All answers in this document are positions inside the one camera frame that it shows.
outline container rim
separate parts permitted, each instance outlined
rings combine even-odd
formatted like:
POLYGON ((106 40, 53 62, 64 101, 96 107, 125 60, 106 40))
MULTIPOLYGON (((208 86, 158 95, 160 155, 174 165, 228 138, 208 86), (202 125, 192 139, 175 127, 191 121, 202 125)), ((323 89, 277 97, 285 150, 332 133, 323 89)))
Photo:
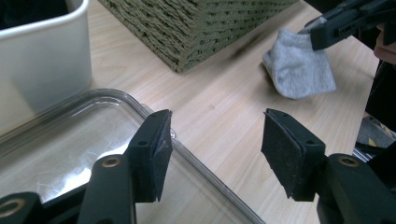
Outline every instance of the container rim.
POLYGON ((32 33, 34 31, 39 31, 43 29, 49 29, 51 27, 56 27, 64 23, 75 20, 84 13, 86 13, 90 0, 81 0, 81 4, 75 10, 66 15, 55 17, 48 20, 37 21, 28 23, 21 26, 16 26, 13 28, 5 29, 0 31, 0 40, 11 38, 18 35, 24 35, 27 33, 32 33))

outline transparent lid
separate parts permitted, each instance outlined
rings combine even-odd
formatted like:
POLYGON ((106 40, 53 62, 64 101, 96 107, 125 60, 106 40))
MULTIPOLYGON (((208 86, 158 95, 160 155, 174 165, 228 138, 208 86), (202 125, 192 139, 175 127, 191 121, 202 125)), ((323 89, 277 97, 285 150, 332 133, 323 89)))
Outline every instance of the transparent lid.
MULTIPOLYGON (((95 161, 123 153, 149 113, 122 91, 88 91, 1 135, 0 198, 34 191, 44 203, 87 183, 95 161)), ((263 223, 172 136, 162 199, 137 203, 138 223, 263 223)))

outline wooden table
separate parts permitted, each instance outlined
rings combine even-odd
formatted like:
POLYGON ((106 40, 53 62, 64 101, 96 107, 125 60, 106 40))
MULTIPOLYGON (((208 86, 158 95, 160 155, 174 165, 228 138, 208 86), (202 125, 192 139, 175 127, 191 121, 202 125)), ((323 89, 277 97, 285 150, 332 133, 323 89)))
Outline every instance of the wooden table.
POLYGON ((173 72, 96 0, 89 7, 91 89, 171 109, 178 140, 266 223, 318 223, 316 203, 286 198, 261 154, 266 108, 293 115, 326 145, 350 154, 378 63, 350 37, 326 52, 337 90, 301 101, 280 96, 262 66, 279 28, 297 32, 318 14, 299 2, 184 74, 173 72))

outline woven basket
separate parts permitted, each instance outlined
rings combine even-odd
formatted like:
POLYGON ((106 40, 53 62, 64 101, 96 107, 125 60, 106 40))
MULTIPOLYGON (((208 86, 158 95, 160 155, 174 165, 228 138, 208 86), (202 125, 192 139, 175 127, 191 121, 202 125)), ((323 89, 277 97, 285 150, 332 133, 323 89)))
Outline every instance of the woven basket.
POLYGON ((298 0, 99 0, 173 70, 186 71, 298 0))

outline white plastic bin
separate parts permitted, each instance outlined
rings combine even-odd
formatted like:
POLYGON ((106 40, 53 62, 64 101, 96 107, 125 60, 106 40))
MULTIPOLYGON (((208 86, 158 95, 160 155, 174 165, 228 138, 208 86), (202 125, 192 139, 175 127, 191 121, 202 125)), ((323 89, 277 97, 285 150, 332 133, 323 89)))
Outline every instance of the white plastic bin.
POLYGON ((65 1, 66 15, 0 31, 0 135, 90 84, 89 0, 65 1))

